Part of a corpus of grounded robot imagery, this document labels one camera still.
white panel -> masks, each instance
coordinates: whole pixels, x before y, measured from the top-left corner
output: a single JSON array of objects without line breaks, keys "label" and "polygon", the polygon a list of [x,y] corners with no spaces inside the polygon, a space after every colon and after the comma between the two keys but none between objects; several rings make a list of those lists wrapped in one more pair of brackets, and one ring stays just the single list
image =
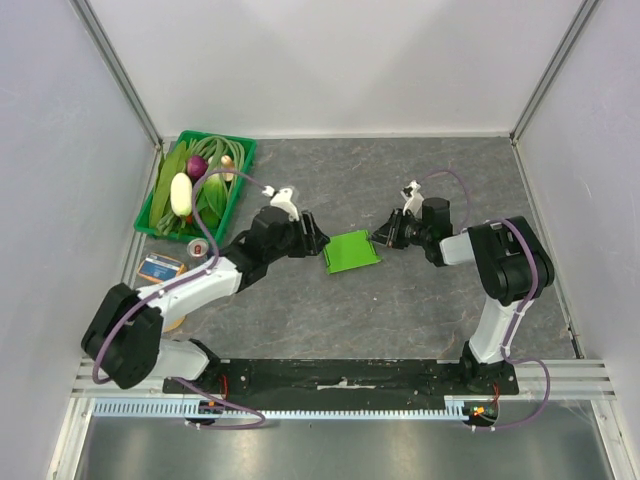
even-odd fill
[{"label": "white panel", "polygon": [[580,0],[93,0],[164,135],[508,132]]},{"label": "white panel", "polygon": [[44,478],[152,146],[71,5],[0,6],[0,465]]},{"label": "white panel", "polygon": [[640,447],[640,4],[601,2],[522,140],[581,343]]}]

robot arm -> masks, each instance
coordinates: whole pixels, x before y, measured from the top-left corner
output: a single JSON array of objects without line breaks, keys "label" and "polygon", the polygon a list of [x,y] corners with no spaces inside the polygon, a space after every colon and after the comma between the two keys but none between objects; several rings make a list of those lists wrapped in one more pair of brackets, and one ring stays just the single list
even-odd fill
[{"label": "robot arm", "polygon": [[101,368],[120,388],[131,388],[147,377],[198,378],[215,358],[204,345],[191,340],[161,339],[163,326],[218,298],[233,295],[263,278],[269,265],[282,257],[318,255],[329,238],[317,227],[310,212],[298,212],[294,190],[268,187],[271,197],[241,232],[222,249],[215,265],[206,262],[181,276],[157,285],[132,290],[112,287],[82,339],[83,350],[94,360],[120,318],[140,299],[149,301],[126,323],[109,345]]},{"label": "robot arm", "polygon": [[454,235],[449,202],[442,198],[424,199],[419,189],[414,181],[402,190],[404,208],[395,209],[371,239],[396,249],[419,245],[427,260],[438,267],[476,263],[487,297],[478,328],[462,354],[469,370],[467,376],[474,377],[486,366],[502,364],[502,347],[508,354],[525,311],[553,283],[553,264],[527,221],[523,217],[508,219],[524,237],[538,273],[533,299],[521,309],[518,322],[509,331],[516,308],[532,285],[531,268],[522,247],[499,222],[469,227]]}]

green basket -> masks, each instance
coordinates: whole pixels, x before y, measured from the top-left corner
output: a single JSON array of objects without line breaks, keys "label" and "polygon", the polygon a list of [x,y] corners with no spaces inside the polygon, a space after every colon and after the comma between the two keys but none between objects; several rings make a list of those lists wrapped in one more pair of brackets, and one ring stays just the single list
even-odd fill
[{"label": "green basket", "polygon": [[[189,143],[190,140],[202,140],[205,137],[209,137],[211,135],[217,135],[215,133],[203,133],[203,132],[194,132],[192,130],[185,130],[180,134],[178,140],[176,141],[176,145],[180,142],[185,141]],[[227,135],[220,135],[221,137],[228,138],[229,140],[233,140],[239,142],[245,151],[245,159],[244,166],[242,167],[242,171],[244,173],[248,173],[251,169],[251,165],[253,164],[253,157],[256,152],[257,142],[251,138],[241,138],[241,137],[229,137]],[[233,210],[236,207],[236,203],[238,202],[238,198],[240,197],[240,192],[242,191],[242,187],[244,186],[244,178],[238,178],[236,182],[236,187],[231,192],[231,200],[227,204],[227,208],[224,211],[224,215],[220,220],[217,228],[211,228],[209,231],[216,239],[218,244],[222,243],[224,240],[225,233],[227,232],[227,227],[229,226],[229,222],[231,221],[231,217],[233,215]],[[200,232],[198,235],[180,235],[177,233],[170,233],[166,237],[161,237],[155,234],[153,228],[149,227],[149,212],[151,211],[151,201],[153,200],[153,192],[149,194],[147,200],[144,202],[140,213],[138,214],[138,218],[136,218],[135,223],[133,224],[133,228],[135,228],[138,232],[146,233],[147,235],[154,238],[164,238],[167,240],[173,240],[175,242],[183,242],[189,243],[191,240],[195,238],[205,238],[204,233]]]}]

black mounting plate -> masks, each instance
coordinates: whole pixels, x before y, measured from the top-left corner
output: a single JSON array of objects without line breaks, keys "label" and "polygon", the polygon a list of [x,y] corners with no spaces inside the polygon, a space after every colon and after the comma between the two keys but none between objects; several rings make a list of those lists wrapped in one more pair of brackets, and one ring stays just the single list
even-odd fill
[{"label": "black mounting plate", "polygon": [[[231,359],[212,362],[194,383],[206,392],[222,393],[225,375],[228,399],[258,410],[442,409],[445,395],[493,396],[494,382],[501,395],[519,393],[512,365],[468,384],[460,372],[459,363],[438,360]],[[345,380],[348,386],[374,388],[326,388]],[[168,379],[163,392],[191,393]]]}]

green cloth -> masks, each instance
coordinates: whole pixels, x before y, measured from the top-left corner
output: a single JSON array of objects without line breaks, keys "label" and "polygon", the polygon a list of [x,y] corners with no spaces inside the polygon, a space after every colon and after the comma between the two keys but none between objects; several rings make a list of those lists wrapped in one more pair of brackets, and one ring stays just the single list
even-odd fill
[{"label": "green cloth", "polygon": [[343,272],[380,261],[366,230],[331,237],[329,245],[324,247],[324,257],[328,273]]}]

